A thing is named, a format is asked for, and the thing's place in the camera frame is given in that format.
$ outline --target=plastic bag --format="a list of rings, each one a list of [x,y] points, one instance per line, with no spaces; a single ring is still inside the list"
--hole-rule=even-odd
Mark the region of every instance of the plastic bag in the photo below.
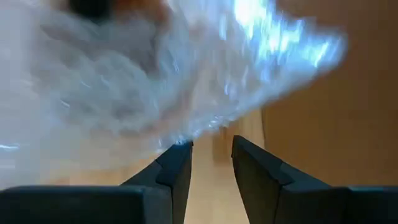
[[[0,187],[131,164],[335,67],[343,35],[271,0],[168,0],[166,28],[0,2]]]

